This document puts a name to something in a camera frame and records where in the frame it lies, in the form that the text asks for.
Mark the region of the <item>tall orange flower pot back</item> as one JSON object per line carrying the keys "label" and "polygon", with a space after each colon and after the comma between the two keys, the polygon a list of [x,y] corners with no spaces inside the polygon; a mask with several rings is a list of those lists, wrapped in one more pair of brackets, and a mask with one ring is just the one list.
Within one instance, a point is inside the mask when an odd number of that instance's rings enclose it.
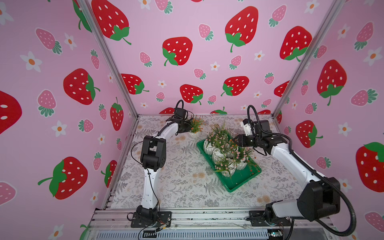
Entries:
{"label": "tall orange flower pot back", "polygon": [[193,139],[197,139],[202,134],[204,120],[202,118],[193,119],[191,121],[191,129],[189,131],[190,136]]}

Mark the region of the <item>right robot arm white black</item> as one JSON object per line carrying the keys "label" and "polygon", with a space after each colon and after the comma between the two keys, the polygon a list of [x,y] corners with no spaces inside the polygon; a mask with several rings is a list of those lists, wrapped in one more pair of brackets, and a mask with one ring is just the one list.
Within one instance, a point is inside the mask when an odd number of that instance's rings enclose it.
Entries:
{"label": "right robot arm white black", "polygon": [[262,215],[265,222],[274,224],[283,218],[302,218],[310,222],[340,212],[341,200],[337,192],[318,177],[313,168],[290,151],[289,144],[281,136],[259,138],[252,135],[238,135],[233,141],[240,147],[260,147],[279,160],[297,179],[303,191],[298,199],[277,201],[266,205]]}

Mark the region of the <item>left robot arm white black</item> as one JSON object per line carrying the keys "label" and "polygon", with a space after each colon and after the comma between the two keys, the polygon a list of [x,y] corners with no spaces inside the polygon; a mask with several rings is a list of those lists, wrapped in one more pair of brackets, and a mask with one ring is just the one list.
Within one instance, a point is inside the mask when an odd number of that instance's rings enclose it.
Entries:
{"label": "left robot arm white black", "polygon": [[155,188],[160,171],[167,159],[167,141],[177,134],[189,132],[192,120],[188,111],[176,107],[174,114],[167,119],[167,124],[154,136],[145,136],[140,162],[145,173],[144,193],[136,213],[154,223],[158,219],[160,201]]}

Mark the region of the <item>green plastic storage tray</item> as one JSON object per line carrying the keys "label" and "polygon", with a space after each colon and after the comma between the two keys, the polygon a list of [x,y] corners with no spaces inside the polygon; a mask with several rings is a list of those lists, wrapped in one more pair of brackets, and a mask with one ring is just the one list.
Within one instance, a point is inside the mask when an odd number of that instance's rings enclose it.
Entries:
{"label": "green plastic storage tray", "polygon": [[197,147],[205,160],[210,165],[210,168],[214,171],[224,188],[229,193],[236,191],[245,183],[249,182],[251,179],[262,173],[260,166],[256,164],[251,157],[249,157],[249,159],[246,161],[247,165],[242,170],[235,169],[233,173],[229,173],[229,176],[226,177],[222,174],[222,172],[219,171],[219,169],[216,168],[217,165],[214,164],[212,156],[205,153],[204,142],[205,141],[199,141],[197,143]]}

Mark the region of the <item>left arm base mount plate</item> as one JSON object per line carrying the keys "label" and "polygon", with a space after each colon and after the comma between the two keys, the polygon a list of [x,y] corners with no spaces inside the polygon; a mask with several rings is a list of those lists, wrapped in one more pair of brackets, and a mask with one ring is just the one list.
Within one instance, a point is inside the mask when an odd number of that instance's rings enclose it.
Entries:
{"label": "left arm base mount plate", "polygon": [[139,214],[135,212],[132,217],[131,228],[169,228],[171,226],[171,222],[172,212],[155,211],[151,214]]}

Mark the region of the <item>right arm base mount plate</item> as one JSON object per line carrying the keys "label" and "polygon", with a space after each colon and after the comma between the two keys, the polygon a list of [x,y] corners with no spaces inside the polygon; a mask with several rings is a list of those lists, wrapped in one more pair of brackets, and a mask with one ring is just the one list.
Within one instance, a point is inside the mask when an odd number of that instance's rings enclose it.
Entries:
{"label": "right arm base mount plate", "polygon": [[253,227],[287,227],[291,225],[289,218],[278,218],[274,214],[265,211],[249,211],[246,221],[250,221]]}

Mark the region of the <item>orange flower potted plant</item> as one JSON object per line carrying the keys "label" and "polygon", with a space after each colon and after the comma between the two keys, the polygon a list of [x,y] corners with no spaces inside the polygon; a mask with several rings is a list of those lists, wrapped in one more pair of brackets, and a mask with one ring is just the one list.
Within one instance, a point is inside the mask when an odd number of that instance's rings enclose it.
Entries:
{"label": "orange flower potted plant", "polygon": [[233,159],[238,149],[239,146],[232,139],[230,139],[224,144],[223,152],[226,158]]}

